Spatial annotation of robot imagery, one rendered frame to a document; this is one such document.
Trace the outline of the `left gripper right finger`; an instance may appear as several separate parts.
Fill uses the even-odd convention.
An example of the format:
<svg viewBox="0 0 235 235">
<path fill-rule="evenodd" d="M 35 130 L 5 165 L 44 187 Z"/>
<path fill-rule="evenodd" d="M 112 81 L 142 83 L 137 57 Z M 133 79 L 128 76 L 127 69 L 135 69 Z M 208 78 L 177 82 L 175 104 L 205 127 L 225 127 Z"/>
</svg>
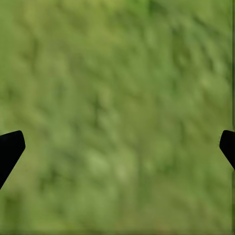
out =
<svg viewBox="0 0 235 235">
<path fill-rule="evenodd" d="M 219 147 L 235 170 L 235 132 L 224 130 Z"/>
</svg>

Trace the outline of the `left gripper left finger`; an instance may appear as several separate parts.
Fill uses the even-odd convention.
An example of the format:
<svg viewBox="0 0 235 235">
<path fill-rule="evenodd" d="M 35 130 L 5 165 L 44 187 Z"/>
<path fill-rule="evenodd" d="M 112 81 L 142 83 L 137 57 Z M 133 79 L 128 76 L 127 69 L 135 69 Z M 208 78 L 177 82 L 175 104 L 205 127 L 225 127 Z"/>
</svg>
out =
<svg viewBox="0 0 235 235">
<path fill-rule="evenodd" d="M 0 189 L 25 150 L 21 130 L 0 136 Z"/>
</svg>

